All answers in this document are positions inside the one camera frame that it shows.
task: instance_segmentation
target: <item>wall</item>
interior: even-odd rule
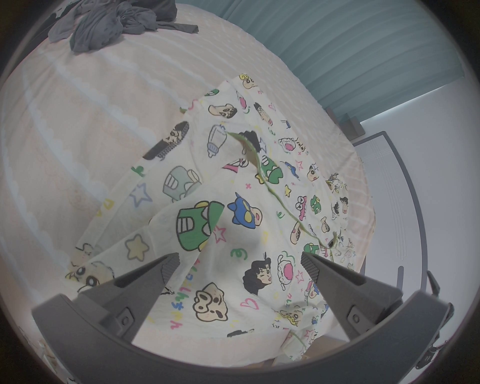
[[[465,78],[362,122],[386,131],[412,178],[425,221],[428,269],[455,315],[439,343],[458,328],[480,285],[480,87]]]

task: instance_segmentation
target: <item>teal curtain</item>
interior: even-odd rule
[[[415,0],[177,0],[239,26],[340,122],[366,120],[462,77],[454,45]]]

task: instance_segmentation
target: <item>cartoon print fabric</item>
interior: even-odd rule
[[[348,187],[319,172],[315,148],[248,75],[194,100],[183,119],[113,188],[66,278],[82,291],[178,252],[150,313],[156,327],[222,338],[290,330],[282,349],[298,359],[328,331],[302,252],[353,266]]]

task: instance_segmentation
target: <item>bed sheet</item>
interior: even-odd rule
[[[0,91],[0,293],[34,346],[41,335],[31,308],[59,292],[76,297],[61,278],[72,245],[125,169],[181,120],[180,108],[238,73],[259,79],[309,143],[322,174],[343,175],[354,267],[361,267],[375,219],[351,143],[286,65],[252,36],[188,5],[178,4],[177,22],[197,24],[200,32],[122,35],[109,47],[80,55],[70,51],[68,40],[44,41]],[[265,360],[283,342],[278,334],[246,335],[196,348],[194,340],[164,336],[149,332],[147,321],[134,344],[199,364],[245,365],[259,361],[249,356],[253,348],[264,351]]]

